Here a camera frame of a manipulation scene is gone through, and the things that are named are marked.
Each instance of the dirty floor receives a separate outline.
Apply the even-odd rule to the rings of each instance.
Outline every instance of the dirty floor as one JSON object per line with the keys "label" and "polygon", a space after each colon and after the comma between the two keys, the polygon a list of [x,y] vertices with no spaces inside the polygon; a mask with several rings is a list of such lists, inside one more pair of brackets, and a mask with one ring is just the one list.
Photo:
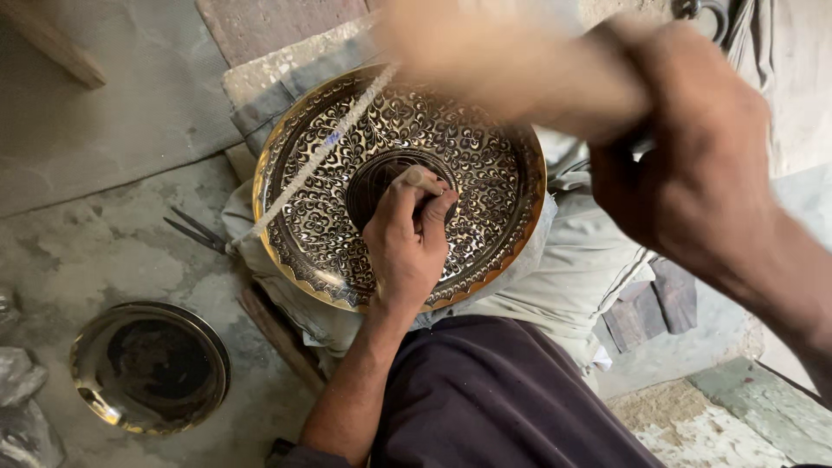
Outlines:
{"label": "dirty floor", "polygon": [[[314,399],[238,305],[246,282],[228,256],[162,221],[179,207],[215,231],[237,186],[224,157],[0,220],[0,283],[23,318],[0,337],[49,370],[37,402],[63,440],[63,468],[262,466],[278,436],[295,440]],[[173,436],[108,426],[75,392],[67,365],[82,325],[109,306],[168,301],[204,318],[232,360],[230,392],[196,428]]]}

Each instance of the brass plate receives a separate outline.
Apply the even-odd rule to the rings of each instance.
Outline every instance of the brass plate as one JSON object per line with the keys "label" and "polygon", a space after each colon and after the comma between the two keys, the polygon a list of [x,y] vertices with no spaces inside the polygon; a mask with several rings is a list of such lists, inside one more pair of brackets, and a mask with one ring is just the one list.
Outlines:
{"label": "brass plate", "polygon": [[[334,78],[280,119],[255,173],[256,220],[382,70],[375,65]],[[369,166],[389,161],[420,162],[459,192],[446,224],[448,259],[424,311],[488,284],[537,225],[546,166],[532,128],[499,126],[482,108],[394,81],[261,236],[277,267],[321,301],[352,311],[369,303],[375,277],[353,219],[369,204],[362,201],[368,188],[350,184],[365,184]]]}
{"label": "brass plate", "polygon": [[130,302],[92,319],[70,350],[78,394],[108,424],[173,434],[225,399],[228,351],[197,315],[163,302]]}

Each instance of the hand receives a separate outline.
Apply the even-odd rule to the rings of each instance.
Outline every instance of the hand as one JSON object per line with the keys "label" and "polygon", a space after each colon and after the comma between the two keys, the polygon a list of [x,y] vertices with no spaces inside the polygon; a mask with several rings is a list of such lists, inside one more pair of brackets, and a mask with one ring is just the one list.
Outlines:
{"label": "hand", "polygon": [[[429,181],[436,174],[421,168]],[[397,177],[381,197],[373,219],[364,228],[378,288],[373,309],[395,314],[412,321],[442,275],[448,256],[445,239],[445,214],[458,194],[445,181],[437,181],[444,190],[433,197]],[[424,205],[421,216],[414,210]]]}
{"label": "hand", "polygon": [[656,150],[634,162],[593,147],[598,204],[632,239],[698,276],[770,248],[785,214],[769,189],[765,100],[684,24],[628,46],[653,93]]}

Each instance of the white cord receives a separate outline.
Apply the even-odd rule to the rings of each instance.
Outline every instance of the white cord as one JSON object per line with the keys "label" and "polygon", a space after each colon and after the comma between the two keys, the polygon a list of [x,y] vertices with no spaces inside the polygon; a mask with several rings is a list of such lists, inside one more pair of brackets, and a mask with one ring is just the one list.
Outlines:
{"label": "white cord", "polygon": [[263,233],[269,223],[275,219],[281,211],[283,211],[283,207],[289,202],[289,199],[306,183],[306,179],[312,175],[315,168],[317,168],[318,165],[329,155],[329,153],[332,152],[335,148],[335,144],[338,143],[338,140],[340,140],[343,135],[346,135],[352,129],[361,116],[364,115],[364,112],[367,111],[367,107],[369,107],[375,97],[379,95],[381,90],[384,89],[384,87],[387,86],[391,80],[393,80],[393,76],[398,70],[398,65],[390,65],[385,68],[384,71],[375,78],[375,80],[373,80],[373,83],[369,85],[366,91],[364,91],[364,94],[361,95],[358,102],[356,102],[355,105],[349,109],[347,115],[345,115],[344,118],[338,122],[338,126],[335,127],[328,137],[326,137],[324,144],[319,146],[315,152],[312,153],[309,161],[300,168],[298,175],[292,179],[292,182],[289,182],[289,185],[286,186],[285,189],[283,189],[277,197],[277,200],[275,200],[275,202],[271,204],[269,210],[263,214],[263,217],[261,217],[246,234],[237,237],[235,240],[226,244],[225,251],[230,254],[234,253],[236,248],[240,246],[243,241],[259,237],[260,234]]}

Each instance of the forearm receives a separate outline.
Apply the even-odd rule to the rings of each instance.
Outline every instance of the forearm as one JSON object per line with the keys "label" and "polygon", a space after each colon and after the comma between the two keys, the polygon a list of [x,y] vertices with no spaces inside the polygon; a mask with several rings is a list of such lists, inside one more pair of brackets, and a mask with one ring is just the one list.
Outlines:
{"label": "forearm", "polygon": [[832,401],[832,255],[784,212],[746,244],[707,281],[763,320]]}
{"label": "forearm", "polygon": [[373,445],[387,375],[410,321],[372,311],[315,403],[300,444],[362,466]]}

